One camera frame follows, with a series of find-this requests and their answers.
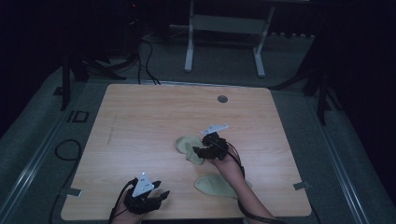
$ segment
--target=gray carpet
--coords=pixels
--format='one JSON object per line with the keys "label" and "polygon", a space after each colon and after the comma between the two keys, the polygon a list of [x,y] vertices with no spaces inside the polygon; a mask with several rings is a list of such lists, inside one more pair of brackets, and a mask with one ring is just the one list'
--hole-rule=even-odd
{"label": "gray carpet", "polygon": [[[169,82],[220,84],[248,87],[267,87],[294,76],[312,39],[269,36],[262,54],[267,76],[256,76],[251,49],[230,46],[208,46],[205,41],[195,47],[191,73],[185,73],[186,45],[184,36],[169,43],[154,42],[149,71],[163,84]],[[142,59],[149,55],[149,45],[142,45]],[[60,161],[54,155],[56,146],[65,139],[78,140],[84,148],[95,115],[109,83],[136,83],[137,67],[120,72],[126,81],[115,81],[103,76],[92,76],[88,83],[72,82],[72,102],[66,111],[60,111],[61,97],[52,95],[61,85],[60,71],[51,75],[26,107],[22,115],[0,140],[0,199],[4,202],[12,192],[21,172],[40,148],[46,149],[43,163],[32,176],[32,183],[9,223],[48,223],[52,203],[73,167],[72,161]],[[145,73],[142,79],[148,79]],[[303,181],[311,186],[306,190],[321,223],[357,223],[350,211],[345,189],[329,159],[329,144],[315,113],[317,99],[303,97],[304,81],[273,91],[276,108],[281,117],[290,148]],[[67,122],[71,110],[89,112],[86,123]],[[373,167],[368,161],[359,138],[346,115],[333,109],[326,112],[326,132],[346,167],[348,176],[361,199],[361,205],[370,223],[396,223],[396,210],[383,190]],[[77,147],[71,143],[60,148],[62,155],[75,157]],[[53,223],[68,223],[60,218],[64,197],[57,202]],[[318,223],[314,214],[309,217],[281,217],[287,223]],[[196,220],[167,221],[167,223],[197,223]],[[214,223],[240,223],[240,220],[215,220]],[[81,223],[106,223],[86,221]]]}

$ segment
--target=hand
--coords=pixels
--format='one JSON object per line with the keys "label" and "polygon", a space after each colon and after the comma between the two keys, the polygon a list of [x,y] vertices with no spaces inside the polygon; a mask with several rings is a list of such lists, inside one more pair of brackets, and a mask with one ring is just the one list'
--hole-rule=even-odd
{"label": "hand", "polygon": [[[233,148],[230,148],[228,152],[240,161],[239,156]],[[218,168],[220,174],[227,180],[231,187],[234,188],[236,185],[246,183],[239,164],[230,155],[227,154],[222,161],[214,159],[209,160],[209,162]]]}
{"label": "hand", "polygon": [[123,203],[123,201],[125,200],[126,193],[127,191],[125,191],[125,193],[122,195],[120,203],[117,205],[115,217],[111,222],[112,224],[135,224],[140,219],[142,219],[143,216],[146,215],[146,214],[137,215],[135,213],[128,211],[125,204]]}

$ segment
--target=tape piece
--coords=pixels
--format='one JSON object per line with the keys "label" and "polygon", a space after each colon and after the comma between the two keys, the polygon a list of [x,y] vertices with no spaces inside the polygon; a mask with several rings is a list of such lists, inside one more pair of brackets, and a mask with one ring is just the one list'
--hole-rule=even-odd
{"label": "tape piece", "polygon": [[79,197],[81,193],[82,193],[81,189],[62,189],[59,195],[61,196],[70,195],[70,196]]}
{"label": "tape piece", "polygon": [[295,190],[299,189],[309,189],[311,186],[308,184],[308,182],[300,182],[297,184],[293,184]]}

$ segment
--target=wooden table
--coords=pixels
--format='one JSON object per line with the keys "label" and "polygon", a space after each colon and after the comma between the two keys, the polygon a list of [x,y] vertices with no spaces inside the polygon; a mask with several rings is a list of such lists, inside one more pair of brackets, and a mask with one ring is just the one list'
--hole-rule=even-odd
{"label": "wooden table", "polygon": [[[220,103],[224,95],[227,103]],[[271,92],[213,86],[113,84],[99,109],[72,183],[80,197],[67,196],[65,220],[108,219],[122,187],[145,172],[170,190],[160,210],[145,219],[242,217],[235,199],[205,195],[194,187],[202,175],[216,174],[205,161],[195,165],[176,150],[183,135],[200,135],[210,124],[239,151],[246,179],[277,217],[311,212]]]}

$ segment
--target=person's right hand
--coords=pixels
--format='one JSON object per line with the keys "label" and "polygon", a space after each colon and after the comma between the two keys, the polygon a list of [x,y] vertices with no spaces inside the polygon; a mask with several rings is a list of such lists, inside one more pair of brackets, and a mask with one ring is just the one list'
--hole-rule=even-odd
{"label": "person's right hand", "polygon": [[[233,148],[230,147],[228,152],[230,152],[237,160],[240,161]],[[218,168],[220,174],[231,185],[231,187],[246,183],[241,168],[230,155],[227,154],[222,161],[214,159],[209,160],[209,162]]]}

